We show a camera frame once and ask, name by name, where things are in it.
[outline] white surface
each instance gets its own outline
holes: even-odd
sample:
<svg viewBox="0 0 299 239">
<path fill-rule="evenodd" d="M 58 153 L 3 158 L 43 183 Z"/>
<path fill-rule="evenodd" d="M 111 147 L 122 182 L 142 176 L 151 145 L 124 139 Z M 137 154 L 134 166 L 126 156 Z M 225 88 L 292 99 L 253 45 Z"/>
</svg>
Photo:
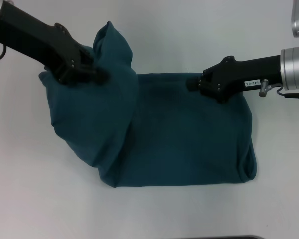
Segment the white surface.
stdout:
<svg viewBox="0 0 299 239">
<path fill-rule="evenodd" d="M 87 45 L 112 21 L 138 73 L 201 72 L 227 55 L 242 61 L 299 46 L 292 0 L 15 3 Z M 299 238 L 299 100 L 245 94 L 259 169 L 250 183 L 113 189 L 55 135 L 41 70 L 10 49 L 0 61 L 0 239 Z"/>
</svg>

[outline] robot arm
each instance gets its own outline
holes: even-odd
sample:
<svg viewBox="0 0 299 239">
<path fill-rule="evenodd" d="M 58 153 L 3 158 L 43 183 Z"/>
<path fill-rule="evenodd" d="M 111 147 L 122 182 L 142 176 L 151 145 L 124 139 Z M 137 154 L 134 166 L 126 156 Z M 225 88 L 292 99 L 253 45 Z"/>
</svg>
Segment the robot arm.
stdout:
<svg viewBox="0 0 299 239">
<path fill-rule="evenodd" d="M 299 37 L 299 0 L 294 0 L 292 13 L 294 37 Z M 58 23 L 48 26 L 36 18 L 0 0 L 0 43 L 47 66 L 61 84 L 108 78 L 93 66 L 93 57 Z M 299 98 L 299 93 L 282 94 L 299 89 L 299 47 L 281 51 L 281 55 L 239 62 L 233 56 L 204 70 L 201 77 L 188 79 L 190 91 L 200 91 L 218 102 L 227 101 L 241 91 L 260 90 L 261 97 L 274 87 L 286 98 Z"/>
<path fill-rule="evenodd" d="M 0 0 L 0 43 L 41 62 L 61 84 L 102 81 L 93 57 L 64 26 L 48 26 L 4 0 Z"/>
<path fill-rule="evenodd" d="M 299 37 L 299 0 L 294 0 L 292 13 L 294 37 Z M 265 97 L 273 87 L 285 98 L 298 98 L 299 93 L 279 91 L 299 89 L 299 47 L 282 50 L 280 56 L 238 62 L 233 56 L 225 57 L 221 63 L 207 69 L 198 79 L 188 79 L 190 91 L 199 90 L 203 95 L 227 101 L 241 91 L 260 89 L 259 96 Z"/>
</svg>

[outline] dark green fabric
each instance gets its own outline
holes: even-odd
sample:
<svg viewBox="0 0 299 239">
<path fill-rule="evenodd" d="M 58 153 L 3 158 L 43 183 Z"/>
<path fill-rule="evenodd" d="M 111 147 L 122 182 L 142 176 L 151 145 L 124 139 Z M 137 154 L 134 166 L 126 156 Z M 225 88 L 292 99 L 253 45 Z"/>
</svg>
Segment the dark green fabric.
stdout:
<svg viewBox="0 0 299 239">
<path fill-rule="evenodd" d="M 112 187 L 243 183 L 256 175 L 252 115 L 242 94 L 218 104 L 185 81 L 200 73 L 136 75 L 132 52 L 112 24 L 95 39 L 95 64 L 111 74 L 102 86 L 47 88 L 51 121 L 79 158 Z"/>
</svg>

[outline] cable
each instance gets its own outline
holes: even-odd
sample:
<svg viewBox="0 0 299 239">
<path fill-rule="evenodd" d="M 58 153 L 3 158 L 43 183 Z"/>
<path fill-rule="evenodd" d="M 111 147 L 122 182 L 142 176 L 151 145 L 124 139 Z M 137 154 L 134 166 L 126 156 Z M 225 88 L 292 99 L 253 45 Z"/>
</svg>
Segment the cable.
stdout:
<svg viewBox="0 0 299 239">
<path fill-rule="evenodd" d="M 277 94 L 280 95 L 280 96 L 285 96 L 283 93 L 281 93 L 280 91 L 283 89 L 283 85 L 282 84 L 272 84 L 272 85 L 269 85 L 267 86 L 266 88 L 266 91 L 270 91 L 272 88 L 275 88 L 275 87 L 280 87 L 279 89 L 277 89 Z"/>
<path fill-rule="evenodd" d="M 5 56 L 5 54 L 6 54 L 6 45 L 3 45 L 3 52 L 0 56 L 0 60 Z"/>
</svg>

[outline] black object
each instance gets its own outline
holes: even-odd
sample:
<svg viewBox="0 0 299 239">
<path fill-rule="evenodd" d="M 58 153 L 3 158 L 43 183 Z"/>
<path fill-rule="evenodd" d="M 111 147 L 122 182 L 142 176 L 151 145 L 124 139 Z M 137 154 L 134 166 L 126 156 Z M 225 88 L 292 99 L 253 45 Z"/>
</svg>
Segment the black object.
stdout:
<svg viewBox="0 0 299 239">
<path fill-rule="evenodd" d="M 191 239 L 264 239 L 257 236 L 219 237 L 219 238 L 191 238 Z"/>
<path fill-rule="evenodd" d="M 284 93 L 285 98 L 299 99 L 299 93 Z"/>
<path fill-rule="evenodd" d="M 0 60 L 4 58 L 5 54 L 6 54 L 6 45 L 3 45 L 3 52 L 1 53 Z"/>
<path fill-rule="evenodd" d="M 48 26 L 6 1 L 0 11 L 0 43 L 41 62 L 62 84 L 108 78 L 64 26 Z"/>
<path fill-rule="evenodd" d="M 213 97 L 218 102 L 226 102 L 233 94 L 241 91 L 260 89 L 260 84 L 246 86 L 246 81 L 268 80 L 268 84 L 282 83 L 280 56 L 272 56 L 250 61 L 236 61 L 235 57 L 225 57 L 219 64 L 204 70 L 201 77 L 188 79 L 190 91 L 200 90 L 201 94 Z"/>
</svg>

